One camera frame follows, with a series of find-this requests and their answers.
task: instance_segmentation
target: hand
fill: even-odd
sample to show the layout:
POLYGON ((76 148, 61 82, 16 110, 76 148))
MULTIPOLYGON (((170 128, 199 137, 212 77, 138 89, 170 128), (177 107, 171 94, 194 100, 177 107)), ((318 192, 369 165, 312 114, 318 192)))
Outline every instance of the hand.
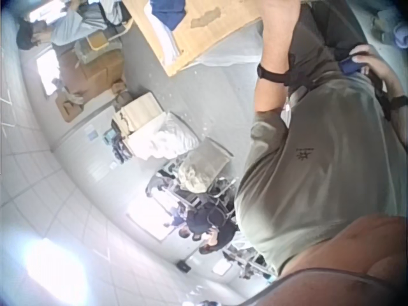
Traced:
POLYGON ((392 99, 403 96, 404 90, 397 74, 379 55, 377 50, 371 45, 360 45, 352 49, 350 55, 360 52, 365 54, 353 56, 353 61, 367 64, 369 68, 385 82, 389 98, 392 99))

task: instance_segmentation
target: desk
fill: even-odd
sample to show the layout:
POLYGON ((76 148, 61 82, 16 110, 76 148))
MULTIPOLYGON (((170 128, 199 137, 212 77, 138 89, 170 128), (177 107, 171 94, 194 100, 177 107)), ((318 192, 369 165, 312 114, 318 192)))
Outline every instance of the desk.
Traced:
MULTIPOLYGON (((123 0, 133 20, 153 52, 163 62, 159 40, 147 19, 144 7, 148 0, 123 0)), ((231 33, 259 18, 256 0, 186 0, 187 15, 173 31, 180 51, 178 59, 164 66, 172 76, 231 33)))

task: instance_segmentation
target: gray shirt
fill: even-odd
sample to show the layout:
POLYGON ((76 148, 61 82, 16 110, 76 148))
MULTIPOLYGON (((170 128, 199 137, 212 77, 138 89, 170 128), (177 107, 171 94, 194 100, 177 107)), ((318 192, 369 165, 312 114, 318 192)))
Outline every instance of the gray shirt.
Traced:
POLYGON ((279 273, 361 216, 406 215, 407 154, 365 77, 309 92, 289 129, 277 113, 257 114, 251 140, 237 221, 279 273))

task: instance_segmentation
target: cardboard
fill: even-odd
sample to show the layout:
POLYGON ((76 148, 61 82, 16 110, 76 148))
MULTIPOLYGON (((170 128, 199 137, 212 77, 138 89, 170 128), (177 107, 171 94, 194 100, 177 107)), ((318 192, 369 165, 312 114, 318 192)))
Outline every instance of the cardboard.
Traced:
POLYGON ((121 135, 128 137, 162 112, 159 103, 149 92, 122 107, 115 113, 113 120, 119 126, 121 135))
POLYGON ((80 94, 84 103, 110 89, 121 79, 124 59, 120 50, 107 52, 89 64, 81 64, 74 52, 58 58, 60 76, 71 94, 80 94))
POLYGON ((55 99, 58 110, 61 113, 65 122, 71 122, 84 110, 81 106, 69 102, 65 93, 58 92, 57 99, 55 99))
MULTIPOLYGON (((147 1, 123 0, 123 3, 162 62, 161 45, 143 10, 147 1)), ((175 75, 231 33, 260 18, 256 0, 186 0, 186 12, 173 31, 180 56, 172 65, 163 67, 169 76, 175 75)))

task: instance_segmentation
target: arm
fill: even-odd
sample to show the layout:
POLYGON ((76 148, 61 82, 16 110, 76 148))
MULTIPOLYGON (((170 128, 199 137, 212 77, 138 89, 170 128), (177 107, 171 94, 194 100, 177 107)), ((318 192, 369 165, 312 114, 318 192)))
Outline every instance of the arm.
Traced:
MULTIPOLYGON (((289 70, 289 48, 300 14, 300 0, 259 0, 263 20, 263 52, 261 65, 274 73, 289 70)), ((255 88, 256 112, 280 113, 288 90, 283 84, 258 80, 255 88)))
MULTIPOLYGON (((392 102, 394 98, 405 96, 402 84, 398 79, 397 74, 394 70, 387 64, 384 59, 378 54, 373 46, 370 45, 360 45, 351 50, 350 54, 357 54, 360 52, 365 52, 366 55, 356 55, 353 57, 354 62, 363 62, 369 66, 374 73, 383 80, 388 94, 388 100, 392 102)), ((391 111, 391 125, 398 139, 401 141, 405 149, 407 149, 407 114, 408 107, 403 106, 399 109, 391 111)))
POLYGON ((81 0, 72 0, 68 9, 73 10, 73 11, 77 11, 80 4, 81 4, 81 0))

